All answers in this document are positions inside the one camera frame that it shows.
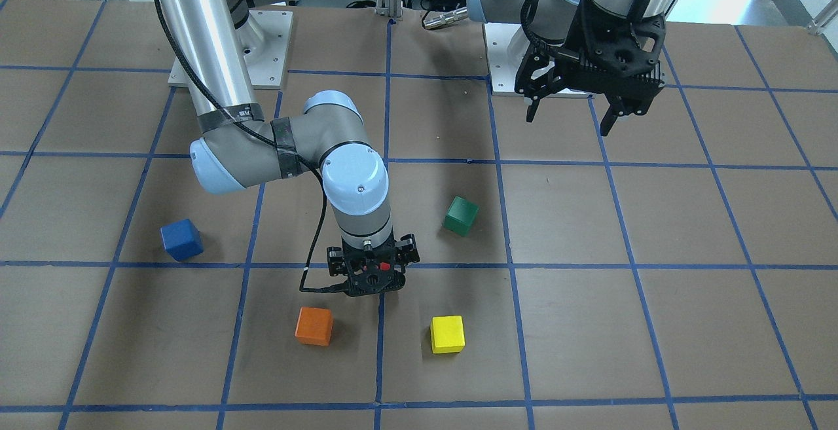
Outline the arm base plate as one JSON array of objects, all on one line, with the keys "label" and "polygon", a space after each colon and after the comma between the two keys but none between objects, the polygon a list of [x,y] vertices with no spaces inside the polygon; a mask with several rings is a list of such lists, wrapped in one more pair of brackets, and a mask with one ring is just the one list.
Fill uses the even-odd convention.
[{"label": "arm base plate", "polygon": [[484,24],[484,39],[492,93],[515,96],[516,73],[526,54],[529,41],[520,24]]},{"label": "arm base plate", "polygon": [[[238,43],[234,45],[242,55],[251,86],[258,90],[281,90],[285,86],[285,69],[294,16],[290,10],[250,10],[246,23],[234,30]],[[197,43],[183,43],[188,57],[200,56],[200,62],[217,63],[216,50],[221,49],[206,32]],[[170,70],[168,85],[176,88],[189,86],[189,76],[179,61]]]}]

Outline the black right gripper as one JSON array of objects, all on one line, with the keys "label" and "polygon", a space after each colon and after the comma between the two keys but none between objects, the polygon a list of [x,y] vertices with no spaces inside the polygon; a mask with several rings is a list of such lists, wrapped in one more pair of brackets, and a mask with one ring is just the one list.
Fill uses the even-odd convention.
[{"label": "black right gripper", "polygon": [[[406,267],[421,260],[414,234],[405,234],[398,242],[389,236],[382,245],[357,249],[345,241],[327,248],[327,268],[332,277],[346,277],[344,283],[326,288],[327,293],[344,293],[351,298],[395,292],[406,285]],[[380,271],[380,261],[392,269]]]}]

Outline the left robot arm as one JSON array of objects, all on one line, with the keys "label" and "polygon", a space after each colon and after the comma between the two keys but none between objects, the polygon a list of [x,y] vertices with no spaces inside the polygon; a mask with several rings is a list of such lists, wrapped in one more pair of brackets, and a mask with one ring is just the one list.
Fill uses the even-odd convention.
[{"label": "left robot arm", "polygon": [[643,116],[666,84],[661,52],[677,0],[467,0],[469,16],[520,27],[526,48],[513,90],[539,103],[563,90],[603,95],[600,135],[619,118]]}]

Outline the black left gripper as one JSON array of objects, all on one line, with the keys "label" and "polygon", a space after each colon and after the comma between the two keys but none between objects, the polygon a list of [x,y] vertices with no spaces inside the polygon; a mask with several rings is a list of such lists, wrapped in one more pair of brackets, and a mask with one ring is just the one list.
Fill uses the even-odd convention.
[{"label": "black left gripper", "polygon": [[542,99],[563,89],[606,96],[601,137],[626,114],[646,113],[666,85],[660,55],[665,19],[646,16],[650,3],[630,0],[628,14],[616,16],[581,0],[566,39],[551,45],[532,29],[537,3],[526,0],[521,18],[529,46],[515,79],[515,92],[530,100],[526,122],[533,123]]}]

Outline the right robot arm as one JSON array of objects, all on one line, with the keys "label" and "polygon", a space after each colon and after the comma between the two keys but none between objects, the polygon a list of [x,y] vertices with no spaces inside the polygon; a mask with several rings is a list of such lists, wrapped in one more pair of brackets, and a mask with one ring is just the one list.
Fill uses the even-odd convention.
[{"label": "right robot arm", "polygon": [[189,147],[192,169],[213,194],[314,174],[342,239],[327,248],[327,269],[344,278],[318,292],[395,292],[420,256],[413,234],[395,239],[388,171],[350,96],[320,91],[299,116],[272,122],[255,101],[246,48],[260,52],[266,39],[251,9],[278,1],[288,0],[155,0],[202,132]]}]

